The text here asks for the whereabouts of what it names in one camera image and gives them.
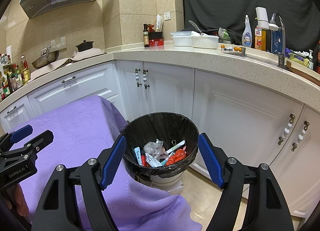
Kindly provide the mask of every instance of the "kitchen cabinet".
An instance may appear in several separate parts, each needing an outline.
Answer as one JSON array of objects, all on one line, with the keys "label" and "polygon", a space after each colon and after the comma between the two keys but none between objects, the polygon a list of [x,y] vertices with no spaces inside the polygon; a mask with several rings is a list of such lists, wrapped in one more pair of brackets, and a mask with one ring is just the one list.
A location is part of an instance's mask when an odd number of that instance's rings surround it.
[{"label": "kitchen cabinet", "polygon": [[27,96],[20,98],[0,113],[1,125],[5,132],[10,132],[12,128],[35,117]]},{"label": "kitchen cabinet", "polygon": [[83,97],[99,95],[122,111],[112,62],[99,64],[58,78],[28,94],[35,115]]},{"label": "kitchen cabinet", "polygon": [[[292,130],[302,107],[252,84],[196,70],[192,121],[214,146],[242,164],[270,164],[290,136],[278,145],[290,114],[296,117]],[[210,178],[200,153],[191,167]]]},{"label": "kitchen cabinet", "polygon": [[[123,97],[124,110],[128,121],[148,113],[147,93],[143,86],[141,61],[117,61],[116,69]],[[139,87],[136,80],[136,69],[138,73]]]},{"label": "kitchen cabinet", "polygon": [[146,91],[149,113],[172,112],[191,118],[195,69],[148,62],[144,69],[150,86]]},{"label": "kitchen cabinet", "polygon": [[[303,135],[305,121],[309,126]],[[320,114],[304,107],[292,134],[270,165],[290,214],[301,218],[308,218],[320,200],[319,126]],[[292,144],[297,142],[299,135],[303,140],[292,151]]]}]

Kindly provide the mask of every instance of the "cooking pot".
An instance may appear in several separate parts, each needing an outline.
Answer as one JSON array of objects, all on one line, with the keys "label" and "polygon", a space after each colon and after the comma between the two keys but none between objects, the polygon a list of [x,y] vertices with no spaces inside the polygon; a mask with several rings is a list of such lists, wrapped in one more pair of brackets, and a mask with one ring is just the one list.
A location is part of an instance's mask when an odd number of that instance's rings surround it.
[{"label": "cooking pot", "polygon": [[48,64],[55,62],[59,57],[59,51],[56,50],[52,53],[50,53],[51,46],[48,46],[47,48],[44,48],[41,50],[41,57],[32,62],[32,65],[35,69],[42,68],[44,66],[47,66]]},{"label": "cooking pot", "polygon": [[94,43],[94,41],[86,41],[86,40],[84,40],[82,43],[80,43],[76,47],[78,48],[78,51],[81,52],[81,51],[85,51],[85,50],[93,48],[93,46],[92,46],[93,43]]}]

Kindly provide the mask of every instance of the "black curtain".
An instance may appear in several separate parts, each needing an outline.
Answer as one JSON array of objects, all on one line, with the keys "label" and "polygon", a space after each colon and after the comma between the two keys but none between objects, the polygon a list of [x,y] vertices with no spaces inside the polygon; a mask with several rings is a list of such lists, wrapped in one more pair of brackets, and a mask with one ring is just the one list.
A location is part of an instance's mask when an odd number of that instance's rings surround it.
[{"label": "black curtain", "polygon": [[[194,30],[188,20],[194,21],[208,34],[219,27],[228,29],[230,36],[241,43],[245,15],[249,16],[254,33],[257,26],[255,8],[265,7],[268,17],[281,14],[286,30],[286,46],[293,50],[314,51],[316,61],[320,40],[320,12],[313,0],[183,0],[185,29]],[[270,51],[270,31],[267,31],[267,49]]]}]

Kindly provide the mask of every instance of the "faucet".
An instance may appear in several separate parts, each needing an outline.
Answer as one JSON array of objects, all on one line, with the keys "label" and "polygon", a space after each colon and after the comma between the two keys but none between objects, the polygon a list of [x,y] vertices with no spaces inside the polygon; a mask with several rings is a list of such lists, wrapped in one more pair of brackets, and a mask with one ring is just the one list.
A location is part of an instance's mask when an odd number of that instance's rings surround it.
[{"label": "faucet", "polygon": [[276,17],[277,16],[279,17],[279,20],[280,20],[280,23],[281,23],[281,27],[279,27],[278,30],[282,30],[282,52],[279,52],[276,55],[278,56],[279,67],[285,68],[285,66],[284,66],[284,59],[285,59],[285,30],[284,30],[283,19],[280,16],[279,13],[273,13],[269,23],[276,25]]}]

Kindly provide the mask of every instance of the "silver screw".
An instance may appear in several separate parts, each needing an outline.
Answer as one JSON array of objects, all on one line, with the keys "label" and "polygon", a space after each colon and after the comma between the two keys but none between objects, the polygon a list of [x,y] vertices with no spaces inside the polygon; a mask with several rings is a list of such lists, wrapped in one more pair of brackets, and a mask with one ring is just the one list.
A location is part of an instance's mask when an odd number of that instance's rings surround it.
[{"label": "silver screw", "polygon": [[62,170],[63,170],[63,165],[61,165],[61,164],[58,165],[58,166],[56,167],[56,170],[57,170],[57,171],[62,171]]},{"label": "silver screw", "polygon": [[230,157],[230,158],[228,159],[228,162],[229,162],[230,164],[236,164],[236,163],[237,163],[237,160],[236,160],[235,158],[233,158],[233,157]]},{"label": "silver screw", "polygon": [[261,168],[263,168],[264,170],[267,170],[267,169],[269,169],[269,166],[268,166],[268,164],[263,163],[263,164],[261,164]]},{"label": "silver screw", "polygon": [[97,160],[95,158],[92,158],[92,159],[88,160],[88,164],[89,165],[94,165],[94,164],[96,164],[96,162],[97,162]]}]

